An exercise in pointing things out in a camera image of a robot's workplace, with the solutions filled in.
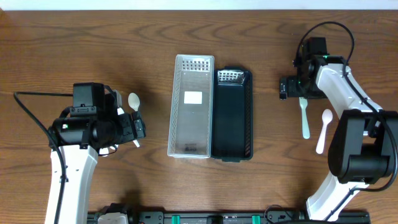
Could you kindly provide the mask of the mint green plastic fork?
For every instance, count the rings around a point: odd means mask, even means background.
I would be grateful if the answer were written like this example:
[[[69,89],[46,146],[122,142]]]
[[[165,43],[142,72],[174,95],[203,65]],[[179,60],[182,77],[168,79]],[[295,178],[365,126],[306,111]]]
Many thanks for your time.
[[[310,130],[309,130],[309,125],[308,125],[308,119],[307,119],[307,106],[308,106],[308,101],[304,97],[299,98],[299,105],[301,108],[302,112],[302,136],[304,139],[309,139],[310,138]]]

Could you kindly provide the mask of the black plastic basket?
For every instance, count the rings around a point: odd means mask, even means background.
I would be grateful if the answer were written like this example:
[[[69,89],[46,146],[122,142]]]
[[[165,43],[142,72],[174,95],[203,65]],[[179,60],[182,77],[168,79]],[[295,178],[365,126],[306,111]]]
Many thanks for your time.
[[[211,157],[224,162],[254,154],[252,73],[241,67],[216,71]]]

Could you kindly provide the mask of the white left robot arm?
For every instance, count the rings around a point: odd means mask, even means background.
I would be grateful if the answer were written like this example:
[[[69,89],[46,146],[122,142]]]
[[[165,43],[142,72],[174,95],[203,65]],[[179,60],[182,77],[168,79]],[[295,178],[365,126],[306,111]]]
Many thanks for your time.
[[[99,157],[117,152],[127,142],[146,136],[140,112],[117,110],[105,117],[57,118],[49,129],[55,139],[51,152],[52,179],[46,223],[86,223],[91,182]]]

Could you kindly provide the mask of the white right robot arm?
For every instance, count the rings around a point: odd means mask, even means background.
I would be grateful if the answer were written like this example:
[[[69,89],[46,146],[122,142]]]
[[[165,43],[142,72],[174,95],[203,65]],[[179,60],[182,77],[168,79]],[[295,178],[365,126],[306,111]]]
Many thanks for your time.
[[[309,219],[332,222],[360,191],[396,178],[397,112],[368,97],[342,56],[298,56],[294,67],[296,76],[280,79],[280,98],[326,98],[339,119],[328,150],[329,173],[306,201]]]

